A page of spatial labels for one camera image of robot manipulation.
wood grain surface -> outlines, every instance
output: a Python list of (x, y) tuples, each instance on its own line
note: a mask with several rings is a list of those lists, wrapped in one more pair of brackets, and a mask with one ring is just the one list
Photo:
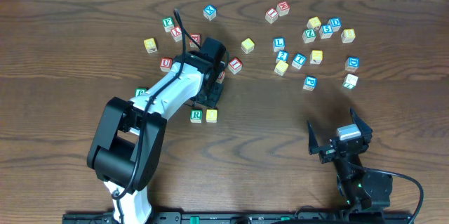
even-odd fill
[[(227, 72), (218, 123), (192, 124), (190, 108), (168, 123), (149, 185), (154, 206), (185, 211), (294, 211), (346, 204), (332, 164), (307, 152), (306, 120), (327, 141), (350, 123), (349, 108), (373, 129), (365, 166), (405, 173), (424, 187), (416, 223), (449, 223), (449, 0), (287, 0), (270, 25), (264, 13), (283, 0), (0, 0), (0, 223), (60, 223), (62, 214), (111, 209), (86, 155), (106, 102), (129, 99), (164, 72), (161, 57), (181, 52), (162, 18), (179, 8), (187, 31), (224, 43), (243, 62)], [(202, 10), (217, 7), (209, 22)], [(341, 30), (304, 44), (307, 20), (339, 17)], [(320, 65), (274, 73), (274, 37)], [(159, 51), (147, 54), (154, 37)], [(241, 42), (255, 50), (246, 55)], [(342, 88), (348, 56), (359, 82)], [(303, 91), (305, 76), (318, 78)], [(394, 179), (389, 210), (413, 211), (418, 190)]]

black cable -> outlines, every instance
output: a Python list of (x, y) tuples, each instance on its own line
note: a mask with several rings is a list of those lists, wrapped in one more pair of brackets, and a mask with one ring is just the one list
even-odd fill
[(181, 33), (182, 33), (182, 57), (181, 57), (181, 65), (180, 65), (180, 69), (178, 70), (178, 72), (175, 74), (175, 76), (170, 79), (169, 81), (167, 81), (160, 89), (158, 89), (153, 95), (151, 95), (147, 101), (147, 104), (145, 105), (145, 109), (143, 111), (142, 114), (142, 123), (141, 123), (141, 127), (140, 127), (140, 132), (139, 132), (139, 139), (136, 143), (138, 150), (135, 156), (135, 163), (134, 163), (134, 167), (133, 167), (133, 172), (131, 173), (131, 177), (129, 180), (129, 183), (127, 184), (127, 186), (125, 187), (125, 189), (123, 190), (123, 192), (121, 192), (119, 195), (115, 195), (112, 194), (112, 199), (119, 201), (121, 198), (125, 197), (126, 193), (128, 193), (128, 191), (133, 187), (133, 181), (135, 178), (135, 175), (137, 174), (137, 171), (139, 169), (139, 163), (140, 163), (140, 157), (142, 155), (142, 146), (143, 146), (143, 135), (145, 134), (145, 125), (147, 124), (147, 113), (149, 110), (150, 105), (154, 102), (154, 100), (156, 99), (157, 95), (159, 95), (165, 88), (167, 88), (167, 86), (169, 86), (171, 83), (173, 83), (182, 73), (182, 68), (184, 67), (184, 61), (185, 61), (185, 28), (182, 25), (182, 21), (181, 21), (181, 17), (180, 17), (180, 13), (179, 11), (175, 8), (175, 10), (173, 11), (173, 14), (175, 15), (175, 19), (177, 21), (177, 23), (180, 26), (181, 29)]
[(391, 171), (383, 171), (383, 170), (379, 170), (379, 169), (366, 168), (366, 167), (362, 167), (359, 165), (351, 164), (350, 162), (348, 162), (348, 165), (350, 165), (350, 167), (352, 167), (354, 169), (358, 169), (361, 171), (370, 171), (370, 172), (381, 173), (381, 174), (390, 175), (390, 176), (396, 176), (398, 178), (403, 178), (403, 179), (409, 180), (411, 182), (414, 182), (414, 184), (416, 184), (416, 186), (418, 187), (418, 190), (420, 190), (420, 200), (418, 201), (418, 205), (416, 206), (415, 212), (413, 212), (412, 217), (410, 217), (410, 220), (408, 221), (408, 224), (413, 223), (413, 221), (416, 219), (416, 216), (420, 212), (422, 202), (424, 201), (424, 190), (422, 189), (420, 182), (418, 182), (414, 178), (411, 178), (409, 176), (406, 176), (406, 175), (403, 175), (400, 173), (395, 173), (395, 172), (391, 172)]

